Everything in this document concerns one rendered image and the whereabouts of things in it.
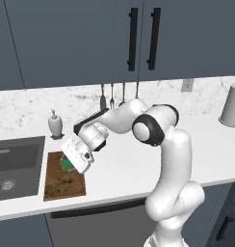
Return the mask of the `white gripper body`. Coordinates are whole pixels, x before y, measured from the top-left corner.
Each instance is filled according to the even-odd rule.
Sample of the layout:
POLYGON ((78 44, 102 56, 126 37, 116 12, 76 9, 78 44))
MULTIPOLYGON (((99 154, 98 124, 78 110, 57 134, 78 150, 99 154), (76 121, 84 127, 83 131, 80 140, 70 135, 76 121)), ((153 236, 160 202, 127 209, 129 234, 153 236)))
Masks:
POLYGON ((83 141, 68 139, 61 145, 61 150, 79 174, 84 174, 94 162, 90 149, 83 141))

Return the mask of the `green sponge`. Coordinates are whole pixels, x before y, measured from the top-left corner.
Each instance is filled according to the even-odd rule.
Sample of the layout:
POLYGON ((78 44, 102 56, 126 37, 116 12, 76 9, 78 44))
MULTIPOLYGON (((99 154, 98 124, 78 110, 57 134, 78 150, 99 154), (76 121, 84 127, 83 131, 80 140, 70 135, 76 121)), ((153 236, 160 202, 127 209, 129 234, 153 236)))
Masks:
POLYGON ((72 170, 74 168, 74 166, 64 154, 61 157, 61 165, 64 171, 72 170))

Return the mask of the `brown wooden cutting board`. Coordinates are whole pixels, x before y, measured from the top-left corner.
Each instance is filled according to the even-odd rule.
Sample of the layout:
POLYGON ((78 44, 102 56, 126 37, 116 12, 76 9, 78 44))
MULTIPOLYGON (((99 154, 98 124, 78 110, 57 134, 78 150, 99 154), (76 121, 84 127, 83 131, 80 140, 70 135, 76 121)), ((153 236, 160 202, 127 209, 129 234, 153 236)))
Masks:
POLYGON ((61 163, 61 151, 50 152, 47 155, 47 167, 44 185, 45 201, 86 196, 85 177, 75 169, 65 170, 61 163))

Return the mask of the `white soap dispenser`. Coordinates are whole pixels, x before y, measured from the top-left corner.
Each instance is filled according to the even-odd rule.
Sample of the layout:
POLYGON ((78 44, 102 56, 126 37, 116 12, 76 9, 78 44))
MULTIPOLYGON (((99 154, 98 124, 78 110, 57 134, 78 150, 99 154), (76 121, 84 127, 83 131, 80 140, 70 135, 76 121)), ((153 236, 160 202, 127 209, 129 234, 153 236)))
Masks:
POLYGON ((62 139, 63 134, 63 121, 58 116, 54 109, 52 109, 52 115, 48 119, 48 126, 51 131, 51 138, 54 140, 62 139))

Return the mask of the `hanging dark spatula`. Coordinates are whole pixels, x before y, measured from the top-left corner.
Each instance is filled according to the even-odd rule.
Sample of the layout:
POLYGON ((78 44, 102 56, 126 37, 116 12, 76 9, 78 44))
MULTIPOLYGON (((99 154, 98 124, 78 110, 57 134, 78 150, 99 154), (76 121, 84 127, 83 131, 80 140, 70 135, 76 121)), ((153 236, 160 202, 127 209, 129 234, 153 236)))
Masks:
POLYGON ((101 84, 101 97, 100 97, 100 109, 103 110, 107 107, 106 97, 104 95, 104 84, 101 84))

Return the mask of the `dark grey sink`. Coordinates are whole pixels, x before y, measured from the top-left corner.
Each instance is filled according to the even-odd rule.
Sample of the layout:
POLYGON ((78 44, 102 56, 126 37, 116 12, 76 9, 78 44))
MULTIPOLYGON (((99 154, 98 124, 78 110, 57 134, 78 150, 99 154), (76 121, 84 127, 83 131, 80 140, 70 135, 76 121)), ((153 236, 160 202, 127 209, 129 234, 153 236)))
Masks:
POLYGON ((0 201, 39 193, 44 136, 0 141, 0 201))

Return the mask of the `hanging metal fork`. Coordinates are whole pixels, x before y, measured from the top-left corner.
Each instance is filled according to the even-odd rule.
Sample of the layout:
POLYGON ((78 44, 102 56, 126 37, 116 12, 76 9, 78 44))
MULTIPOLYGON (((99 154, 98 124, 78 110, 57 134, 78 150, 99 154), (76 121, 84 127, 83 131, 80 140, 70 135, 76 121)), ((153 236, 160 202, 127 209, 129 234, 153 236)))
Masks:
POLYGON ((114 83, 111 83, 111 99, 110 99, 111 109, 115 108, 115 99, 114 99, 114 83))

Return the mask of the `hanging dark ladle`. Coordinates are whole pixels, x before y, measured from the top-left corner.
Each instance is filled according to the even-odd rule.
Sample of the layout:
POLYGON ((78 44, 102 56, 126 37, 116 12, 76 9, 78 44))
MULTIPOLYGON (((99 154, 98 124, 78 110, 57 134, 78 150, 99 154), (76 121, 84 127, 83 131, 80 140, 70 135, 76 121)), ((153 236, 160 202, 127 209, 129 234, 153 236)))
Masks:
POLYGON ((122 83, 122 100, 118 106, 121 106, 125 102, 125 82, 122 83))

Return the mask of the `grey dishwasher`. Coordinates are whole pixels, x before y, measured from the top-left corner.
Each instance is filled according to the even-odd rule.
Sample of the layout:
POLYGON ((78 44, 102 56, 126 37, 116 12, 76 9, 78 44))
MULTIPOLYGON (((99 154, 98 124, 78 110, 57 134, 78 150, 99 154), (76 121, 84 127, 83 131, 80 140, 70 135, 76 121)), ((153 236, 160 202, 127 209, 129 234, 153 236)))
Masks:
POLYGON ((155 227, 144 204, 87 216, 45 217, 54 247, 143 247, 155 227))

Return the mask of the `dark blue base cupboard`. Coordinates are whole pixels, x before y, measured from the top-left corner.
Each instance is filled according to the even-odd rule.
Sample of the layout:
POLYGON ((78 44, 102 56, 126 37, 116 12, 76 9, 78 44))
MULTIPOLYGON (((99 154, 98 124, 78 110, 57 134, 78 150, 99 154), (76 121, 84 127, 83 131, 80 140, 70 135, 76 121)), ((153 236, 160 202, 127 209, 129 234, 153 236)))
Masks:
POLYGON ((0 247, 54 247, 45 216, 0 221, 0 247))

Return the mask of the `dark blue wide cupboard door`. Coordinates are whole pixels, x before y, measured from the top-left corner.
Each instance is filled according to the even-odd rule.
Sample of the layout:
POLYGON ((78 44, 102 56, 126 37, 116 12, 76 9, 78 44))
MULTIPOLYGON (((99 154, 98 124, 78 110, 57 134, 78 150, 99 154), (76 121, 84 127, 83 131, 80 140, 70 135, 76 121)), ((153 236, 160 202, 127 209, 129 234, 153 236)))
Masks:
POLYGON ((5 0, 27 88, 130 82, 138 78, 144 0, 5 0), (138 9, 135 70, 130 17, 138 9))

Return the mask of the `dark blue narrow cupboard door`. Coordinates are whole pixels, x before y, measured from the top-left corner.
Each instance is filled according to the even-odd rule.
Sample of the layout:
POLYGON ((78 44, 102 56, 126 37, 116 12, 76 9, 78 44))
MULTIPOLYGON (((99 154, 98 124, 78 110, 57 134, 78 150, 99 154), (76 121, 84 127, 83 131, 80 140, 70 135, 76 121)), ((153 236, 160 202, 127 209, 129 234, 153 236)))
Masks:
POLYGON ((4 0, 0 0, 0 91, 23 89, 4 0))

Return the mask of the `dark blue base cupboard door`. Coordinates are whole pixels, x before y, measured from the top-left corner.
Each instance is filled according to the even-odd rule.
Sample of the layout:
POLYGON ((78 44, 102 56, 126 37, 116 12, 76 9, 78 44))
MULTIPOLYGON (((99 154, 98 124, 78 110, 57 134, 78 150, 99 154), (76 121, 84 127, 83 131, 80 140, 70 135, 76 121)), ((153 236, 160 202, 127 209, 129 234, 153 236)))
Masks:
POLYGON ((235 247, 235 181, 205 186, 205 202, 193 213, 183 228, 183 237, 189 247, 235 247), (216 236, 226 216, 231 222, 225 230, 225 239, 216 236))

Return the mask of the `white paper towel roll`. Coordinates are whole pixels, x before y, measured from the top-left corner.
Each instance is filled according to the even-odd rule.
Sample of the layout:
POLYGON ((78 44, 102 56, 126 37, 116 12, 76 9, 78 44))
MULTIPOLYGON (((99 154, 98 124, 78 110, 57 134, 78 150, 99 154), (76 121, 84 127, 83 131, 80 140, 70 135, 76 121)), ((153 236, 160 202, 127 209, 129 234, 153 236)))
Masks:
POLYGON ((235 127, 235 83, 230 85, 219 121, 226 126, 235 127))

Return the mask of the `grey wall socket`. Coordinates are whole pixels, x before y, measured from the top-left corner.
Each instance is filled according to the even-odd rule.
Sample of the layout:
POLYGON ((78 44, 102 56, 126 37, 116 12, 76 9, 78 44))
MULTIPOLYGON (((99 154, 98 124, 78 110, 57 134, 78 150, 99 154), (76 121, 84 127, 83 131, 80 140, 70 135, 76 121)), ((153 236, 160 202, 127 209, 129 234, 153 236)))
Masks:
POLYGON ((184 79, 183 82, 182 82, 181 91, 183 93, 190 92, 193 89, 193 86, 194 86, 194 79, 193 78, 191 78, 191 79, 184 79))

